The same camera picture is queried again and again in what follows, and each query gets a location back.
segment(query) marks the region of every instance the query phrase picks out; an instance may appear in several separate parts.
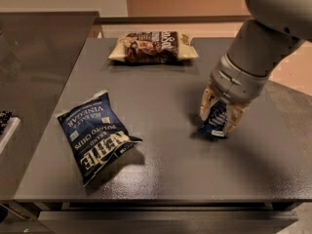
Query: gray tabletop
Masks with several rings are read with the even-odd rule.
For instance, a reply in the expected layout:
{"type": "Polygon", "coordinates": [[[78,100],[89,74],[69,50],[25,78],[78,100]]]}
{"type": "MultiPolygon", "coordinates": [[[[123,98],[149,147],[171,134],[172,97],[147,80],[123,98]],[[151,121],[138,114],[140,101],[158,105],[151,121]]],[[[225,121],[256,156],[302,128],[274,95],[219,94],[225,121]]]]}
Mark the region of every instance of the gray tabletop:
{"type": "Polygon", "coordinates": [[[127,66],[107,60],[115,39],[89,39],[54,113],[109,92],[115,113],[143,143],[83,187],[70,146],[49,121],[15,196],[18,201],[312,200],[312,173],[263,91],[227,140],[196,133],[211,68],[232,39],[194,39],[199,58],[183,65],[127,66]]]}
{"type": "Polygon", "coordinates": [[[0,155],[12,200],[98,13],[0,13],[0,110],[20,118],[0,155]]]}

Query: floor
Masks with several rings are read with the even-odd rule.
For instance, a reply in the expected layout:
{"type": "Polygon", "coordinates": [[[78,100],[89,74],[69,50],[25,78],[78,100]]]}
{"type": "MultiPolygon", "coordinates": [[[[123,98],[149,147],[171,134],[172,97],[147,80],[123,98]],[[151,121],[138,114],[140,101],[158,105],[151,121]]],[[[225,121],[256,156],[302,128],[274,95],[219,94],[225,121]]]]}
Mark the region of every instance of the floor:
{"type": "MultiPolygon", "coordinates": [[[[95,25],[90,38],[116,38],[129,31],[174,30],[190,33],[193,37],[235,37],[241,23],[197,23],[197,24],[133,24],[95,25]]],[[[291,56],[283,59],[273,71],[266,89],[276,102],[293,137],[312,166],[312,44],[304,45],[291,56]]],[[[312,233],[312,203],[304,203],[295,208],[299,221],[281,230],[278,234],[312,233]]]]}

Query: blue snack bag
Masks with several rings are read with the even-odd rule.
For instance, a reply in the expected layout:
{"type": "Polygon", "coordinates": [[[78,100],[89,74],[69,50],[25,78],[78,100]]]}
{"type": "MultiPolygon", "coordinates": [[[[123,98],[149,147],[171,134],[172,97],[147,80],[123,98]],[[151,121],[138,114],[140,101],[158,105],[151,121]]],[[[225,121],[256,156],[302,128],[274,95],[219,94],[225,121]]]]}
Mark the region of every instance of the blue snack bag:
{"type": "Polygon", "coordinates": [[[105,166],[142,140],[129,136],[110,108],[107,91],[57,116],[83,176],[84,186],[105,166]]]}

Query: brown wooden panel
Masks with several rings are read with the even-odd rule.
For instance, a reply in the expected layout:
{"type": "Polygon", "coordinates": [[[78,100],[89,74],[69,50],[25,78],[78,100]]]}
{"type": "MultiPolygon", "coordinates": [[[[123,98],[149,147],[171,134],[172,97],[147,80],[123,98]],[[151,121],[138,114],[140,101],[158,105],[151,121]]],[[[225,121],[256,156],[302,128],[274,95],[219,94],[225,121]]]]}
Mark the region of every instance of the brown wooden panel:
{"type": "Polygon", "coordinates": [[[245,0],[127,0],[130,17],[248,15],[245,0]]]}

